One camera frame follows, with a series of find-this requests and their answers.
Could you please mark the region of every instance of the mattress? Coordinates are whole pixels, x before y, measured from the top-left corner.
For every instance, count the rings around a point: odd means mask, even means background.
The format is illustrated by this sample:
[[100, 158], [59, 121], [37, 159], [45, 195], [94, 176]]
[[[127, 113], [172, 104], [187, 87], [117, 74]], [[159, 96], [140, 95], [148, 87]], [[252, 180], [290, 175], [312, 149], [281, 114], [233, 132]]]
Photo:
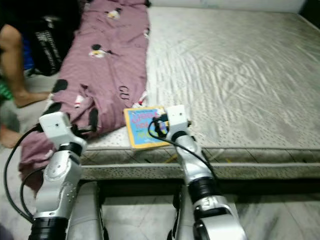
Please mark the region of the mattress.
[[[293, 13], [151, 7], [149, 106], [184, 104], [220, 178], [320, 177], [320, 32]], [[89, 143], [84, 178], [172, 178], [173, 147]]]

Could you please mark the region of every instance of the pink blanket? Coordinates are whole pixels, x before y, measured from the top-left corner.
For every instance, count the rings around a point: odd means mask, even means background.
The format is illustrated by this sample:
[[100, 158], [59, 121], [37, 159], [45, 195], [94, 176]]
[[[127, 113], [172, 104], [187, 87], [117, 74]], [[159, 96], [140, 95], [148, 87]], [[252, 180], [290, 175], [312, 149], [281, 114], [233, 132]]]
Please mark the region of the pink blanket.
[[[91, 125], [89, 138], [125, 125], [123, 109], [130, 108], [146, 89], [149, 20], [145, 0], [94, 0], [82, 15], [53, 104], [44, 114], [68, 113], [79, 128]], [[22, 142], [21, 177], [48, 164], [53, 144], [33, 132]], [[35, 176], [28, 185], [37, 191]]]

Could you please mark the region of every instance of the book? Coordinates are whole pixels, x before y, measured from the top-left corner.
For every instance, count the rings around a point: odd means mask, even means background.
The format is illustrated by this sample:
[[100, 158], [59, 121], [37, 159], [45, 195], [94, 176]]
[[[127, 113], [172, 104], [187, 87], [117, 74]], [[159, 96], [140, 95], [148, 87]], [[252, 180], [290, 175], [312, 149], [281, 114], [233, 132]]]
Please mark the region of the book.
[[[134, 149], [147, 149], [169, 145], [169, 143], [165, 141], [153, 138], [148, 133], [148, 126], [152, 122], [153, 117], [164, 113], [164, 108], [161, 106], [124, 109], [125, 123], [131, 146]], [[165, 129], [165, 123], [163, 123], [160, 128], [162, 130]], [[150, 131], [153, 135], [158, 136], [154, 125], [150, 127]]]

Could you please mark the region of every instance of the bed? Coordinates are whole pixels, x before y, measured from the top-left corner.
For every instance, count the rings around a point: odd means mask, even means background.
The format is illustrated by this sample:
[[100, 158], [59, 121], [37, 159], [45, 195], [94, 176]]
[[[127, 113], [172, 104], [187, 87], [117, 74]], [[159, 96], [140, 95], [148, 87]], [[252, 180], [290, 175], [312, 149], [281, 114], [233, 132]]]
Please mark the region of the bed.
[[[147, 104], [185, 104], [222, 179], [320, 177], [320, 32], [293, 13], [148, 10]], [[170, 179], [172, 147], [132, 150], [125, 127], [89, 143], [84, 179]]]

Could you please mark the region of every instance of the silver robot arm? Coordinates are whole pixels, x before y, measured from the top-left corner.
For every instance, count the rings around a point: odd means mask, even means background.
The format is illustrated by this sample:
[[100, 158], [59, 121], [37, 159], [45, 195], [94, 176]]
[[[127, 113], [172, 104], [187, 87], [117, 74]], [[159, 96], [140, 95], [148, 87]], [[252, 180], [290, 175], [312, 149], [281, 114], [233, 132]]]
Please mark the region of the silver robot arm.
[[68, 220], [77, 197], [80, 156], [86, 150], [87, 142], [73, 134], [65, 113], [46, 114], [39, 118], [39, 122], [57, 152], [43, 172], [43, 185], [36, 196], [29, 240], [62, 240], [66, 238]]
[[[205, 160], [201, 147], [191, 137], [188, 130], [189, 122], [185, 107], [177, 105], [168, 107], [165, 111], [166, 116], [162, 118], [168, 121], [168, 133], [165, 138], [187, 148]], [[188, 151], [178, 146], [176, 146], [176, 151], [178, 162], [184, 171], [184, 181], [191, 200], [195, 222], [192, 230], [193, 237], [191, 238], [190, 223], [187, 223], [189, 220], [184, 219], [190, 218], [190, 216], [187, 216], [186, 209], [182, 209], [182, 214], [179, 216], [181, 224], [177, 224], [176, 235], [173, 235], [172, 239], [247, 240], [244, 229], [228, 205], [227, 199], [219, 190], [214, 173], [206, 164]]]

